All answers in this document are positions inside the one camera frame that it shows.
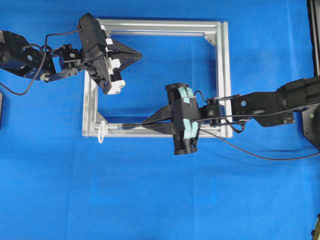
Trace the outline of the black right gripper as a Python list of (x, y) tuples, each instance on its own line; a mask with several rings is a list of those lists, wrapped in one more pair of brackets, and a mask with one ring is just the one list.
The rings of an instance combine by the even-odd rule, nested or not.
[(193, 90), (185, 83), (165, 86), (168, 105), (160, 108), (142, 122), (145, 129), (173, 136), (174, 154), (185, 155), (198, 151), (201, 118)]

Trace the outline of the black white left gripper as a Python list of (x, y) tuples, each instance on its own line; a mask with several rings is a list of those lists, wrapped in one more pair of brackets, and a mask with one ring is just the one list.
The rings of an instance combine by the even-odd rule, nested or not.
[(105, 95), (119, 94), (126, 85), (120, 72), (140, 60), (142, 53), (107, 38), (105, 29), (90, 13), (79, 19), (78, 26), (83, 69)]

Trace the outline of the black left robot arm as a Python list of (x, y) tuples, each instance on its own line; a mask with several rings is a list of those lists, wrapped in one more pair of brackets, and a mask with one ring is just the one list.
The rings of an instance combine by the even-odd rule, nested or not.
[(53, 49), (47, 41), (40, 46), (19, 34), (1, 30), (0, 68), (31, 80), (22, 95), (34, 81), (58, 81), (82, 71), (105, 95), (119, 94), (126, 84), (121, 71), (140, 60), (142, 54), (108, 36), (90, 13), (79, 19), (77, 29), (71, 33), (79, 35), (81, 49), (71, 44)]

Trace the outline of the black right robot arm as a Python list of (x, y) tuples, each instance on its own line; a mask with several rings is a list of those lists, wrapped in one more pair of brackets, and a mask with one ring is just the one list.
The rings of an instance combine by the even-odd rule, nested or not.
[(231, 126), (232, 131), (239, 134), (250, 119), (262, 127), (284, 125), (293, 120), (294, 112), (320, 104), (319, 76), (288, 82), (275, 91), (207, 98), (202, 107), (188, 84), (169, 84), (165, 90), (168, 104), (144, 120), (142, 126), (172, 135), (175, 155), (198, 150), (202, 123), (212, 127)]

